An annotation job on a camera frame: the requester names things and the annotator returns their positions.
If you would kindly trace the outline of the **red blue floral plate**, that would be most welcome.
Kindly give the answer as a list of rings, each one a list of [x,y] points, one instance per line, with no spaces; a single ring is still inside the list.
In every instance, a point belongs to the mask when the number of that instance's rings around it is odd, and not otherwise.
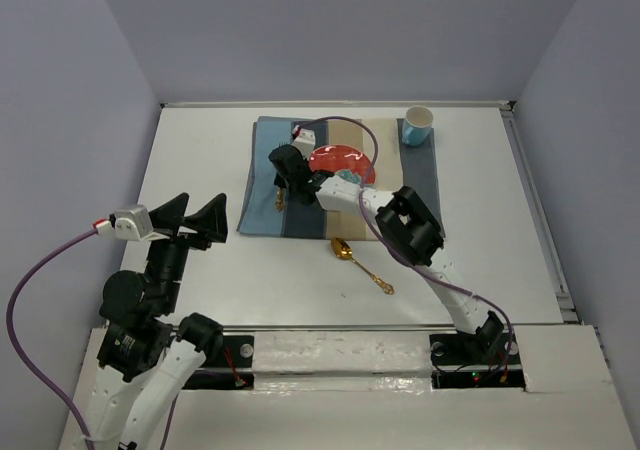
[[[366,186],[373,186],[376,181],[367,155],[348,145],[325,145],[315,149],[309,157],[309,165],[314,171],[329,171],[355,184],[364,181]]]

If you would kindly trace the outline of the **striped blue beige placemat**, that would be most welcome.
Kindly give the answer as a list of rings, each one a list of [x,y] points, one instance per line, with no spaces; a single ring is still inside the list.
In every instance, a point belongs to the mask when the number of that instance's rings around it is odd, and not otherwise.
[[[442,218],[433,135],[410,146],[401,118],[315,121],[261,116],[237,230],[245,236],[370,240],[358,187],[413,189]]]

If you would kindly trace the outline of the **gold spoon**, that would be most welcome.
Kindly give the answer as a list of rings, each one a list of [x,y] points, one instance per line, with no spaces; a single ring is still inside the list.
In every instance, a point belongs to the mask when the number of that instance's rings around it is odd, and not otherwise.
[[[362,265],[359,261],[357,261],[353,255],[353,251],[350,245],[342,238],[333,237],[330,240],[330,246],[334,253],[334,255],[343,261],[348,261],[356,265],[360,270],[362,270],[378,287],[382,289],[382,291],[387,295],[393,295],[395,293],[395,289],[392,285],[381,279],[378,275],[371,272],[364,265]]]

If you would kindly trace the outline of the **gold fork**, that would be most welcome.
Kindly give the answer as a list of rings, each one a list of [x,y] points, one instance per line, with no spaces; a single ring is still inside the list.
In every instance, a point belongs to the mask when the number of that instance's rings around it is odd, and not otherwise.
[[[277,188],[275,209],[277,212],[283,212],[286,206],[286,189],[282,187]]]

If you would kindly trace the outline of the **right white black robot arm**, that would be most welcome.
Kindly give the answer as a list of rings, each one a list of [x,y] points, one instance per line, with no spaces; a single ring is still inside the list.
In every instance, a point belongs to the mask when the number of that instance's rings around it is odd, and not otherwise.
[[[508,364],[514,330],[504,310],[430,269],[434,255],[444,249],[442,227],[414,189],[380,191],[329,171],[313,171],[291,144],[272,150],[269,161],[276,171],[275,185],[294,200],[326,211],[360,214],[394,259],[427,282],[449,312],[457,332],[456,351],[465,363],[496,370]]]

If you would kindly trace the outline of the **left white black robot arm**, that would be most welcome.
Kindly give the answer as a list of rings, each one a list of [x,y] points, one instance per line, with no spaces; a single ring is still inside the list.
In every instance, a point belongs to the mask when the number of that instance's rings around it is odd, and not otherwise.
[[[143,271],[120,270],[103,287],[99,314],[107,329],[80,434],[92,449],[147,448],[187,380],[220,356],[218,322],[198,313],[177,328],[162,320],[175,310],[190,251],[206,251],[228,235],[225,194],[192,215],[185,213],[188,201],[181,193],[153,210],[134,205],[94,225],[100,236],[149,249]]]

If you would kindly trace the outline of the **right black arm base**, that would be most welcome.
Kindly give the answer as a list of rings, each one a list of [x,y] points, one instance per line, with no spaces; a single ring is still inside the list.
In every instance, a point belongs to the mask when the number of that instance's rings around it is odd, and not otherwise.
[[[516,337],[503,333],[487,356],[472,357],[457,333],[429,336],[431,383],[436,390],[526,387]]]

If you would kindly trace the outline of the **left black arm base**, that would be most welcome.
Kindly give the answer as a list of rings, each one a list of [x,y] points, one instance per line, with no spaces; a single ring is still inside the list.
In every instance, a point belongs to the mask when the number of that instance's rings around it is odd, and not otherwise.
[[[184,385],[185,390],[249,390],[254,384],[252,370],[254,336],[225,335],[220,351],[208,357]]]

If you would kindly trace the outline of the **light blue mug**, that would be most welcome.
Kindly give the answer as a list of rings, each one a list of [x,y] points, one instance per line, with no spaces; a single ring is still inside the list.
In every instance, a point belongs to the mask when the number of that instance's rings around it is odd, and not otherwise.
[[[410,107],[404,117],[401,141],[409,147],[422,145],[429,137],[434,116],[433,113],[424,106]]]

